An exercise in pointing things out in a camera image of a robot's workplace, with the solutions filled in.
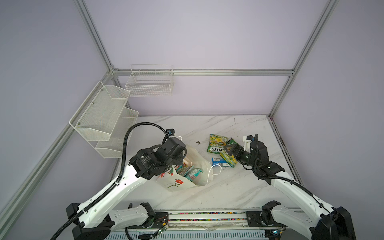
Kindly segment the upper white mesh shelf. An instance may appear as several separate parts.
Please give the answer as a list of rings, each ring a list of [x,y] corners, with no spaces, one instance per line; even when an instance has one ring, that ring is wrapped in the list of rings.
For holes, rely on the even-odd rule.
[[[70,126],[88,142],[109,141],[129,95],[126,89],[98,82],[70,119]]]

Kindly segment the lower white mesh shelf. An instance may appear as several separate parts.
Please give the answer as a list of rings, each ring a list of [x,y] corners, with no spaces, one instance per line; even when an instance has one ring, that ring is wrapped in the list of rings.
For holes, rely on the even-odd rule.
[[[98,142],[95,150],[104,158],[121,158],[123,151],[123,142],[127,130],[136,123],[139,112],[124,108],[121,116],[118,118],[116,126],[107,142]]]

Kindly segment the teal snack packet top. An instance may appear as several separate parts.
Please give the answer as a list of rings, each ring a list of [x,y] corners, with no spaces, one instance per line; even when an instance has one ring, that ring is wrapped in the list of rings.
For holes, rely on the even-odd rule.
[[[195,178],[198,177],[202,172],[202,169],[192,169],[188,171],[184,177],[193,182]]]

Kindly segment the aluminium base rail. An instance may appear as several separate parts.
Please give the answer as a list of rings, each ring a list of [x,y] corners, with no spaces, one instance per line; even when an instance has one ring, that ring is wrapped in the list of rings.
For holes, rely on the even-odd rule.
[[[316,223],[303,214],[277,206],[272,223],[262,222],[261,211],[156,213],[148,227],[117,225],[119,215],[107,217],[101,227],[73,229],[76,240],[269,240],[279,239],[287,228],[309,240],[322,239],[315,234]]]

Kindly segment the blue snack packet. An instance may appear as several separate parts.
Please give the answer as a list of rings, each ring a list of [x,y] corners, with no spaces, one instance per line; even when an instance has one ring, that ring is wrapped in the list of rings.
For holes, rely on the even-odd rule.
[[[232,168],[233,167],[231,164],[229,164],[226,160],[224,160],[222,158],[212,158],[211,161],[212,161],[213,166],[218,165],[218,166],[226,167],[226,168]]]

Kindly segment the white mesh shelf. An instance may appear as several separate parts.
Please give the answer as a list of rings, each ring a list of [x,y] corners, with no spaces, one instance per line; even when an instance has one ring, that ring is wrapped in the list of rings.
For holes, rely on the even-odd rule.
[[[123,142],[127,130],[136,123],[139,112],[124,108],[121,116],[118,118],[116,126],[107,142],[98,142],[95,150],[104,158],[121,158],[123,151]]]
[[[70,119],[70,126],[88,142],[109,141],[129,95],[126,89],[98,82]]]

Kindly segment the white floral paper bag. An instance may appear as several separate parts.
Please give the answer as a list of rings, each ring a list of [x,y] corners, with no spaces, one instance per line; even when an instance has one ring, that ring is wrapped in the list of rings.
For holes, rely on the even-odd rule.
[[[195,149],[186,145],[187,155],[180,165],[173,165],[162,173],[156,182],[170,192],[178,192],[196,187],[203,187],[221,174],[223,167],[212,164]]]

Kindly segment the green snack packet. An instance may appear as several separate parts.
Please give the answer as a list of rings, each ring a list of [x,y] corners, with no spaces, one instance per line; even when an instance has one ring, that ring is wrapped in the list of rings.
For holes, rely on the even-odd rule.
[[[234,168],[237,164],[237,160],[230,156],[227,152],[226,152],[226,146],[227,145],[232,145],[232,144],[236,144],[236,141],[233,139],[233,138],[230,138],[224,145],[223,145],[223,149],[220,151],[220,156],[232,167]]]

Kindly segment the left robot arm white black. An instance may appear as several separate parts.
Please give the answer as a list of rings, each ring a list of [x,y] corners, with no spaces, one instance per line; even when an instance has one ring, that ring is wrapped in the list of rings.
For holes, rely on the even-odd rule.
[[[74,239],[104,240],[115,230],[151,227],[156,213],[149,203],[125,210],[115,210],[115,207],[140,185],[166,173],[172,166],[182,164],[186,155],[187,148],[182,137],[170,137],[161,145],[139,150],[124,165],[123,173],[90,200],[67,207],[69,218],[82,213],[74,220]]]

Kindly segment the teal snack packet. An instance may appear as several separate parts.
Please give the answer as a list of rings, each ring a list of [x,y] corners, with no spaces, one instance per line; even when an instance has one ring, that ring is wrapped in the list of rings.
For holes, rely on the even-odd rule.
[[[202,172],[202,169],[192,169],[188,171],[184,177],[193,182],[195,178],[198,177]]]
[[[175,170],[176,170],[178,175],[184,177],[188,171],[193,169],[193,167],[194,166],[189,166],[189,165],[183,163],[182,165],[175,166]]]

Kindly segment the yellow-green snack packet back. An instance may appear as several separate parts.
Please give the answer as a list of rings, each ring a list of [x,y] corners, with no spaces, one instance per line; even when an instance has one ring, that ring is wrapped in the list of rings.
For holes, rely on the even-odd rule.
[[[228,137],[210,134],[208,153],[219,154],[230,139]]]

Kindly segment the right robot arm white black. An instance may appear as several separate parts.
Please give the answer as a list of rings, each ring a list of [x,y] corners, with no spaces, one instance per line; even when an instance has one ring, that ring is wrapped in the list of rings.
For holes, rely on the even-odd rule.
[[[262,206],[261,223],[272,226],[282,224],[309,240],[355,240],[356,234],[351,214],[343,207],[335,208],[321,200],[292,178],[283,167],[272,162],[268,148],[256,138],[239,144],[224,146],[224,151],[247,170],[270,186],[279,190],[304,213],[298,214],[278,201]]]

